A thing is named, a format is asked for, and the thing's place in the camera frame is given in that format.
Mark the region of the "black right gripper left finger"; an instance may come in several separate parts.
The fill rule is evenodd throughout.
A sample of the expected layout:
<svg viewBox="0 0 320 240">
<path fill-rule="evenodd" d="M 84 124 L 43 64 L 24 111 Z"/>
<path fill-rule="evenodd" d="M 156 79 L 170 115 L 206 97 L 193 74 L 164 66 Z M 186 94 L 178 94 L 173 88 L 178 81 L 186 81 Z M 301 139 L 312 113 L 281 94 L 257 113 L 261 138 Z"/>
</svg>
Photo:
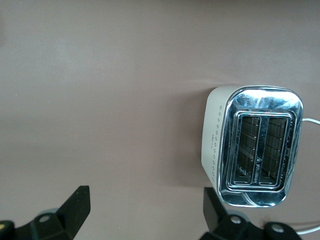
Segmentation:
<svg viewBox="0 0 320 240">
<path fill-rule="evenodd" d="M 79 186 L 55 211 L 16 228 L 16 240 L 73 240 L 91 211 L 90 187 Z"/>
</svg>

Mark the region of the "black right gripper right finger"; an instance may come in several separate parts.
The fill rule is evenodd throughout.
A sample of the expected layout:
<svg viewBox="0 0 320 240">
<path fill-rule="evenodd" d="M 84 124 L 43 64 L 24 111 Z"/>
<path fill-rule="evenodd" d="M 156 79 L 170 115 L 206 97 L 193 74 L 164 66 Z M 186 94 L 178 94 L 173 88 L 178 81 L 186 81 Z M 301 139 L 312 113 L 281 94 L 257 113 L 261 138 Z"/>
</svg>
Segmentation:
<svg viewBox="0 0 320 240">
<path fill-rule="evenodd" d="M 203 215 L 208 231 L 203 240 L 300 240 L 289 225 L 267 222 L 259 228 L 238 214 L 229 214 L 212 187 L 203 189 Z"/>
</svg>

